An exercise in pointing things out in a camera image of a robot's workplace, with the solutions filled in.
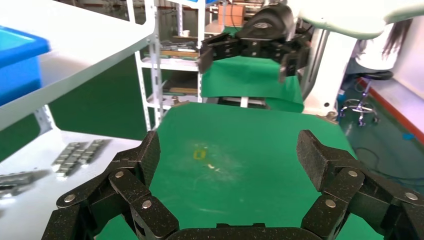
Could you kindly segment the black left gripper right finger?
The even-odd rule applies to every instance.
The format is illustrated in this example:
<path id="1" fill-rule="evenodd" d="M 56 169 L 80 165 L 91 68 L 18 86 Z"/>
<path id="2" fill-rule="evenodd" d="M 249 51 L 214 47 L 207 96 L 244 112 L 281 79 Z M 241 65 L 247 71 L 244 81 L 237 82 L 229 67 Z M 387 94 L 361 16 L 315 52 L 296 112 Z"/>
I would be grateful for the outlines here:
<path id="1" fill-rule="evenodd" d="M 348 151 L 322 144 L 310 130 L 298 134 L 297 158 L 320 196 L 301 228 L 334 240 L 349 216 L 362 218 L 386 240 L 424 237 L 424 197 L 370 172 Z"/>

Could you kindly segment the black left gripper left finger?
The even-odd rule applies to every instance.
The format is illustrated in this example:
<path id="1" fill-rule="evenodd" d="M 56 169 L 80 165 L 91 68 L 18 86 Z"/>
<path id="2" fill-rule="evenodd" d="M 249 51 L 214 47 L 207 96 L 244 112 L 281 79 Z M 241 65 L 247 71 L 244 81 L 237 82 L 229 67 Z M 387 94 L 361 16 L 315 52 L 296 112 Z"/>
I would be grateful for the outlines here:
<path id="1" fill-rule="evenodd" d="M 41 238 L 92 240 L 117 216 L 139 240 L 165 240 L 177 232 L 179 221 L 149 189 L 160 153 L 156 131 L 118 152 L 102 173 L 57 199 Z"/>

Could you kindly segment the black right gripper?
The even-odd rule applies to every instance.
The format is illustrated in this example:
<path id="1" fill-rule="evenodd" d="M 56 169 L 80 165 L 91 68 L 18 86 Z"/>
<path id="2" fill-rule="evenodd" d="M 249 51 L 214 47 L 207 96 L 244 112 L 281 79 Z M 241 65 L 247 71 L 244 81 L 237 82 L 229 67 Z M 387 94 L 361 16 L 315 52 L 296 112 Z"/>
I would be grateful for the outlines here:
<path id="1" fill-rule="evenodd" d="M 286 4 L 270 4 L 260 9 L 241 29 L 241 40 L 224 32 L 201 42 L 198 71 L 204 74 L 214 61 L 239 56 L 272 56 L 279 63 L 279 79 L 297 75 L 298 69 L 308 63 L 312 35 L 309 31 L 293 29 L 294 17 Z"/>

